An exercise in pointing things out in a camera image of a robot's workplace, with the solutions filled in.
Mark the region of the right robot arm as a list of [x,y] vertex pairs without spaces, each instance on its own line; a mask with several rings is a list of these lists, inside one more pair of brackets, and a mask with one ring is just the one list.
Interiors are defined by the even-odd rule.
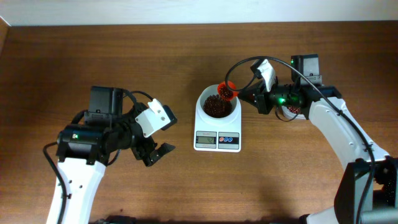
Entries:
[[341,93],[322,83],[318,55],[294,55],[286,66],[293,83],[280,85],[274,58],[249,58],[259,82],[238,97],[268,114],[292,106],[324,135],[344,169],[333,206],[302,215],[301,223],[397,223],[397,159],[379,147],[349,112]]

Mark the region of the orange measuring scoop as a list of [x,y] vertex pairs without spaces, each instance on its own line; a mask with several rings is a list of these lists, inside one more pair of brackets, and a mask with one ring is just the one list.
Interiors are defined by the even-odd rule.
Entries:
[[217,87],[218,95],[225,101],[231,101],[238,96],[237,91],[229,90],[225,82],[220,83]]

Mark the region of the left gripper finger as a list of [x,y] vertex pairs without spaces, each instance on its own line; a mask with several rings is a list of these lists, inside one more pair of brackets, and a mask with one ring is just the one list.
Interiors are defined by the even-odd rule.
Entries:
[[175,146],[163,143],[158,149],[153,150],[146,157],[146,167],[153,166],[157,161],[159,161],[163,156],[172,152],[175,149]]
[[168,119],[170,120],[164,127],[161,128],[161,130],[165,131],[165,130],[169,129],[169,127],[171,127],[177,123],[177,118],[169,106],[164,105],[163,109],[165,110],[166,115],[167,115]]

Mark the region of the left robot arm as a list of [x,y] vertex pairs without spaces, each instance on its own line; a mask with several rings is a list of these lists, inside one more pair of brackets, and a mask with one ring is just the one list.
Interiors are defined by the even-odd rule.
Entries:
[[138,161],[153,166],[174,150],[152,135],[177,122],[172,110],[155,98],[137,101],[135,91],[93,86],[88,109],[79,112],[43,153],[57,179],[47,223],[88,223],[96,191],[110,155],[130,149]]

